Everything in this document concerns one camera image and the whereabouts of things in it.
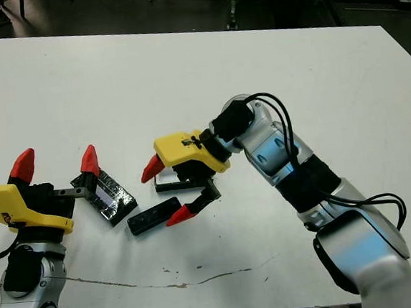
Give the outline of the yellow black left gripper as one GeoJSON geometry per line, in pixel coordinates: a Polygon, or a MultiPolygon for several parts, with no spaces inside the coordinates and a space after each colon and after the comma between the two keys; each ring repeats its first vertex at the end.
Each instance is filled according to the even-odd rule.
{"type": "Polygon", "coordinates": [[[0,185],[0,223],[15,233],[73,231],[73,211],[77,198],[96,193],[100,167],[95,147],[90,144],[82,156],[81,187],[56,190],[50,183],[29,185],[34,174],[34,149],[24,150],[9,173],[8,185],[0,185]]]}

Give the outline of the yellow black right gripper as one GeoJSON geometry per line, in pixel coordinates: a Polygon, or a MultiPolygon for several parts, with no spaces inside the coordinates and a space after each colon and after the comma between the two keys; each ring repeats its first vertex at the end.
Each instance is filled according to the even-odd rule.
{"type": "Polygon", "coordinates": [[[153,155],[143,170],[141,183],[146,183],[168,167],[177,182],[157,184],[159,192],[202,188],[201,195],[181,206],[166,222],[173,226],[198,215],[208,204],[221,197],[214,186],[213,176],[230,168],[230,152],[218,142],[209,129],[191,133],[180,132],[157,138],[153,155]]]}

